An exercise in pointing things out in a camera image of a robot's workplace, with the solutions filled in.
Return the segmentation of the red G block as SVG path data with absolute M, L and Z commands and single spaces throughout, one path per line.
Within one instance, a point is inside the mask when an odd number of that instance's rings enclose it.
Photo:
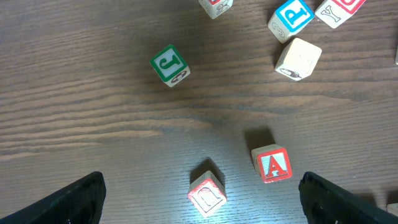
M 233 5 L 233 0 L 198 0 L 211 19 L 216 19 Z

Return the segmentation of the red I block centre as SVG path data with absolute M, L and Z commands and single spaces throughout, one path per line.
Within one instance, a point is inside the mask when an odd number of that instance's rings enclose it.
M 395 64 L 398 65 L 398 48 L 397 48 L 397 51 L 396 51 Z

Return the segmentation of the red U block lower left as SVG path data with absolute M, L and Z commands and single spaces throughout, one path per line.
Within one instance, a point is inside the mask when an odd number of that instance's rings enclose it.
M 227 202 L 225 187 L 210 170 L 190 184 L 187 197 L 203 218 L 208 218 Z

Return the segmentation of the red u block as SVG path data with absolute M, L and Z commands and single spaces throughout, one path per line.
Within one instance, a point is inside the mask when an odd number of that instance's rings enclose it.
M 324 0 L 315 15 L 332 29 L 352 17 L 366 0 Z
M 210 170 L 190 184 L 187 197 L 203 218 L 208 218 L 227 202 L 225 187 Z

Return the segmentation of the red A block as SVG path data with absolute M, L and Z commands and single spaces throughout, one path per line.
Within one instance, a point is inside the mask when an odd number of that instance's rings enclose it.
M 255 171 L 265 184 L 289 179 L 293 176 L 286 148 L 277 144 L 251 151 Z

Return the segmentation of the green J block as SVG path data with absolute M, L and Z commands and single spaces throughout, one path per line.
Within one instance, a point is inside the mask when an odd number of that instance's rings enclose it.
M 174 45 L 169 44 L 151 60 L 150 64 L 160 79 L 173 87 L 191 74 L 190 68 Z

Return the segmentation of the yellow G block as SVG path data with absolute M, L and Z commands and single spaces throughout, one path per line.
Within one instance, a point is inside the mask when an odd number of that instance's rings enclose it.
M 300 38 L 294 38 L 282 51 L 275 66 L 275 71 L 300 81 L 309 77 L 320 56 L 322 49 Z

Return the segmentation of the green R block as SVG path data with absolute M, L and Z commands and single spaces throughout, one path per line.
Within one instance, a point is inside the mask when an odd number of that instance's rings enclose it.
M 386 206 L 387 212 L 398 217 L 398 203 L 391 203 Z

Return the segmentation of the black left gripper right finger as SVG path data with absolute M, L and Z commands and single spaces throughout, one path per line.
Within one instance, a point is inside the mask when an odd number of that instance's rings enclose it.
M 313 173 L 299 183 L 300 203 L 309 224 L 390 224 L 397 216 Z

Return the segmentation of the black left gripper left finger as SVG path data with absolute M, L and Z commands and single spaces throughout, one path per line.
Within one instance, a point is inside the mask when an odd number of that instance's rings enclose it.
M 1 219 L 1 224 L 98 224 L 106 198 L 103 174 L 92 172 Z

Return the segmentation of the blue R block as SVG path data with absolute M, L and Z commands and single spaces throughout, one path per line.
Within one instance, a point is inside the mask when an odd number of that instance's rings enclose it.
M 283 44 L 298 34 L 314 17 L 313 11 L 303 0 L 288 0 L 275 10 L 267 26 Z

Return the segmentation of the red U block upper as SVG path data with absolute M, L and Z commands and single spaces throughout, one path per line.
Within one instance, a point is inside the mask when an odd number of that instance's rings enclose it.
M 366 0 L 324 0 L 315 15 L 332 29 L 352 17 Z

